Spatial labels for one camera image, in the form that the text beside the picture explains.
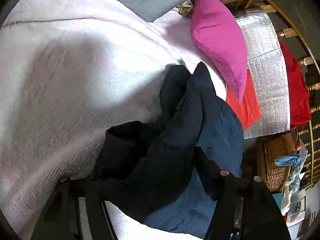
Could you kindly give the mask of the navy blue padded jacket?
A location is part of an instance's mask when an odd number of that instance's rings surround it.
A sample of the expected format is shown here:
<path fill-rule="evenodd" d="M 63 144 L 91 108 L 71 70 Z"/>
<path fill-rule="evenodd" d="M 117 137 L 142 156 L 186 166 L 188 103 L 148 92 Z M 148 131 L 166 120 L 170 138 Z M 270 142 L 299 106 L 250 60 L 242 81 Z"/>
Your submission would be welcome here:
<path fill-rule="evenodd" d="M 238 176 L 242 124 L 217 96 L 204 63 L 193 73 L 170 67 L 159 95 L 162 112 L 156 121 L 106 131 L 89 191 L 149 227 L 203 238 L 216 204 L 195 169 L 195 150 L 202 148 L 208 159 Z"/>

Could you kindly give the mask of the wicker basket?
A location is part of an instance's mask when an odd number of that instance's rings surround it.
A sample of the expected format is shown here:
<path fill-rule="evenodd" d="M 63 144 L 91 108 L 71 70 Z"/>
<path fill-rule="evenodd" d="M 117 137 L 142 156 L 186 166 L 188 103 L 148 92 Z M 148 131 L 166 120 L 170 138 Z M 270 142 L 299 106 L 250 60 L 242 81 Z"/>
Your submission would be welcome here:
<path fill-rule="evenodd" d="M 291 166 L 280 161 L 295 151 L 291 134 L 274 134 L 259 137 L 256 144 L 257 173 L 272 193 L 282 191 L 290 174 Z"/>

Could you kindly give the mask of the white plastic bag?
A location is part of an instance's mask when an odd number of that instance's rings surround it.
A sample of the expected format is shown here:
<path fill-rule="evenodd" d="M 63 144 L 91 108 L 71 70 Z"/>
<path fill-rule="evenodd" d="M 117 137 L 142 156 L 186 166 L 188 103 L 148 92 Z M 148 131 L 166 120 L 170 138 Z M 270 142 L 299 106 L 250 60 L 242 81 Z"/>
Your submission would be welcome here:
<path fill-rule="evenodd" d="M 297 152 L 297 155 L 300 156 L 300 165 L 293 167 L 293 170 L 289 174 L 288 181 L 285 183 L 285 186 L 283 188 L 283 198 L 281 204 L 281 214 L 283 216 L 286 215 L 290 209 L 291 197 L 294 193 L 297 193 L 299 191 L 301 181 L 300 173 L 304 167 L 304 163 L 308 155 L 308 150 L 306 149 L 306 146 L 304 145 L 302 140 L 299 139 L 298 142 L 301 146 L 300 150 Z"/>

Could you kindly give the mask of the light blue cloth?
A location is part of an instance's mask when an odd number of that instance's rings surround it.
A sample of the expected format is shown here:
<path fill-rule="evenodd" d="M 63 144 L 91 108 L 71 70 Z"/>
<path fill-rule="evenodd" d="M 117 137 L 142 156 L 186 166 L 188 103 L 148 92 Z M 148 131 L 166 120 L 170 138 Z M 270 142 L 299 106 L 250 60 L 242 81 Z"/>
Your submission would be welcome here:
<path fill-rule="evenodd" d="M 301 157 L 297 152 L 292 152 L 291 155 L 281 155 L 276 157 L 274 163 L 277 166 L 300 166 L 301 165 Z"/>

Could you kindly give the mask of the red cushion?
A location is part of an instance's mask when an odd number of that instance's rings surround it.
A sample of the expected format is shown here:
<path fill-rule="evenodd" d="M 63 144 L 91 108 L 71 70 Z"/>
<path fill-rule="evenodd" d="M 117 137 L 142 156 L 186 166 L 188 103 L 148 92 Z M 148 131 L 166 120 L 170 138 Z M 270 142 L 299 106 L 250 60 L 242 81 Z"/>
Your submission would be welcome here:
<path fill-rule="evenodd" d="M 259 101 L 249 69 L 247 70 L 247 81 L 242 102 L 238 103 L 235 95 L 229 88 L 227 89 L 226 102 L 239 118 L 244 131 L 262 117 Z"/>

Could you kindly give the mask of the dark red blanket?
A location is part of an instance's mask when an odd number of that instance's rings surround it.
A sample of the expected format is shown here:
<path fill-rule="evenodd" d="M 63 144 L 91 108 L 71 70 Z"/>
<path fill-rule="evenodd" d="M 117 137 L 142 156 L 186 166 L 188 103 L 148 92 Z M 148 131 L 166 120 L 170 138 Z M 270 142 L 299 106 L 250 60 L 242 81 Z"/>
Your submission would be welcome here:
<path fill-rule="evenodd" d="M 311 120 L 309 106 L 309 91 L 298 61 L 294 58 L 282 40 L 279 40 L 281 51 L 284 55 L 290 100 L 290 129 L 304 125 Z"/>

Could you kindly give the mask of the pale pink bed blanket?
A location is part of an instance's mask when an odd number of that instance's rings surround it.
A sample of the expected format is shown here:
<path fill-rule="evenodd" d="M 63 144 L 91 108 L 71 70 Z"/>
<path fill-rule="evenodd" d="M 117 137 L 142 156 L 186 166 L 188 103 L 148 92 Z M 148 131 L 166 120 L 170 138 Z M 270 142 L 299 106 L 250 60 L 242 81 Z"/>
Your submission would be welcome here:
<path fill-rule="evenodd" d="M 57 181 L 87 176 L 111 126 L 159 116 L 167 68 L 207 58 L 190 19 L 117 0 L 19 0 L 1 27 L 1 211 L 29 239 Z"/>

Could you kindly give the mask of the silver foil insulation panel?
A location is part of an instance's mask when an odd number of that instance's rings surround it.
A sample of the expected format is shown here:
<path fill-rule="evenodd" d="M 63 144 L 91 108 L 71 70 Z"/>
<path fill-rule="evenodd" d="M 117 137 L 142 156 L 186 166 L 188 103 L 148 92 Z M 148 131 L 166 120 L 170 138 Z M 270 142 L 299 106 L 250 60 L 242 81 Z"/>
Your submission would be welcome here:
<path fill-rule="evenodd" d="M 244 131 L 251 139 L 290 129 L 287 71 L 274 26 L 261 7 L 238 12 L 235 21 L 247 46 L 248 68 L 262 117 Z"/>

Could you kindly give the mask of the magenta pillow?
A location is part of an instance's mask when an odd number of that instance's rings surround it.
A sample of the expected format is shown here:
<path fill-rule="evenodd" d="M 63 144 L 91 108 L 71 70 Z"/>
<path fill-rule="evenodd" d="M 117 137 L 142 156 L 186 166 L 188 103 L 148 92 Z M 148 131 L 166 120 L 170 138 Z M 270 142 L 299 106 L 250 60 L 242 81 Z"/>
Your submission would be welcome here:
<path fill-rule="evenodd" d="M 242 31 L 233 14 L 219 0 L 191 1 L 193 41 L 241 103 L 247 82 L 247 47 Z"/>

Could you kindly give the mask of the patterned beige cloth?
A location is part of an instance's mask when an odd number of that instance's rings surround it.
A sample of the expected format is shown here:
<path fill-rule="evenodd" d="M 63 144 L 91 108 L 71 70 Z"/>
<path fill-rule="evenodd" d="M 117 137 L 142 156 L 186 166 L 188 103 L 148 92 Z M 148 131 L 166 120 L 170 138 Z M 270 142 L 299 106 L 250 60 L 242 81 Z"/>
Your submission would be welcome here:
<path fill-rule="evenodd" d="M 176 6 L 177 12 L 183 17 L 192 18 L 194 6 L 191 0 L 186 0 L 183 3 Z"/>

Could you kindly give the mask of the wooden stair railing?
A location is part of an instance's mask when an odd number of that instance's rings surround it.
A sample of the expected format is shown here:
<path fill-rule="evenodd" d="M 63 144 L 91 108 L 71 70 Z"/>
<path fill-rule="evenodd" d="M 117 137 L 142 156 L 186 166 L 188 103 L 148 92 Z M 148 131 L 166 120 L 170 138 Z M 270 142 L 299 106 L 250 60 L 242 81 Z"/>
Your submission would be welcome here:
<path fill-rule="evenodd" d="M 262 4 L 264 0 L 252 0 L 253 4 Z M 283 13 L 291 20 L 291 22 L 297 27 L 301 33 L 305 42 L 311 49 L 313 57 L 317 61 L 319 66 L 319 0 L 271 0 L 277 7 L 279 7 Z M 285 43 L 289 51 L 298 59 L 309 57 L 307 55 L 307 49 L 299 41 L 297 37 L 281 38 Z M 319 83 L 319 73 L 316 65 L 309 64 L 307 66 L 301 66 L 304 74 L 306 84 L 311 86 Z M 319 108 L 319 90 L 310 91 L 310 104 L 311 108 Z M 312 130 L 313 136 L 313 179 L 312 186 L 319 181 L 319 127 Z M 304 186 L 310 188 L 311 185 L 311 170 L 305 176 L 309 176 L 303 179 Z"/>

